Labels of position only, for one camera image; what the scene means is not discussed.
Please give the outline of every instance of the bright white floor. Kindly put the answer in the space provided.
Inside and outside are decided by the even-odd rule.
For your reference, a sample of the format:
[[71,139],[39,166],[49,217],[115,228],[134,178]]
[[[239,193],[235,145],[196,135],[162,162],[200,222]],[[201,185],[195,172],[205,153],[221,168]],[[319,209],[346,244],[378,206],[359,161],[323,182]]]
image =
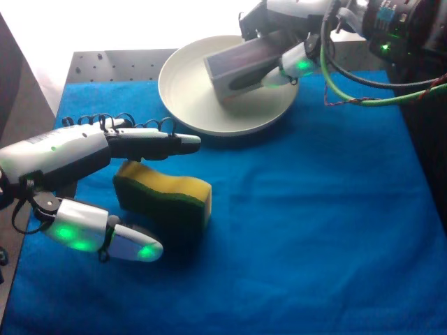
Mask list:
[[[258,0],[3,0],[0,13],[54,114],[74,51],[177,48],[240,35],[237,15]],[[340,33],[334,40],[358,40]]]

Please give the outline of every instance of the green led light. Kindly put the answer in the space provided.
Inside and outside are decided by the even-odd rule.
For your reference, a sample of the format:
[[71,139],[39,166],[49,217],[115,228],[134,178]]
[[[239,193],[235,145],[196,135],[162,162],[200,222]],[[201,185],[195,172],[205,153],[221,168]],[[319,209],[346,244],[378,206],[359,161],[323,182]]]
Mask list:
[[79,251],[95,251],[96,249],[94,243],[90,241],[76,241],[68,246]]
[[54,231],[54,236],[57,239],[62,239],[64,241],[70,241],[76,237],[76,231],[70,226],[61,226]]
[[151,246],[143,246],[141,250],[138,252],[138,257],[140,258],[149,258],[154,254],[154,249]]
[[309,61],[299,61],[296,64],[296,67],[298,68],[298,70],[307,70],[308,68],[310,68],[312,66],[311,62]]

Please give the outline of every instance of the blue fabric surface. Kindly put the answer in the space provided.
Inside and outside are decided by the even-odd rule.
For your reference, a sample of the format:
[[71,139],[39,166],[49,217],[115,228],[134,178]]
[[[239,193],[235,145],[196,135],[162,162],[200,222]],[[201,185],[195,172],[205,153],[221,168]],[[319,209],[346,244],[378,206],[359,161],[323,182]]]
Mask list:
[[[148,163],[212,184],[212,221],[187,261],[102,265],[26,237],[3,333],[446,334],[446,237],[399,109],[326,108],[323,89],[306,77],[263,133]],[[155,82],[70,84],[57,126],[99,112],[168,115]],[[124,216],[111,182],[121,163],[76,198]]]

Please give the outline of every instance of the green scouring pad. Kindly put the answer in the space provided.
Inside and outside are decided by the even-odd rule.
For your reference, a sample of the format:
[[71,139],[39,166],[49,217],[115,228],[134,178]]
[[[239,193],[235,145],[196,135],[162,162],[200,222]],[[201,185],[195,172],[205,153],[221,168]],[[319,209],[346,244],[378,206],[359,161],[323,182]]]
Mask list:
[[125,162],[113,178],[122,209],[143,214],[166,251],[197,244],[211,215],[211,185]]

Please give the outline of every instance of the gray box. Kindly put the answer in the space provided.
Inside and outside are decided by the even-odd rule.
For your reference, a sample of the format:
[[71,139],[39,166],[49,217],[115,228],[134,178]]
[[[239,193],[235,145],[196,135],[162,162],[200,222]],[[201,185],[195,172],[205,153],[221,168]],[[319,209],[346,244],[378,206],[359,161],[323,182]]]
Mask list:
[[278,66],[281,55],[299,42],[287,31],[274,31],[206,57],[217,98],[225,101],[261,87],[261,80]]

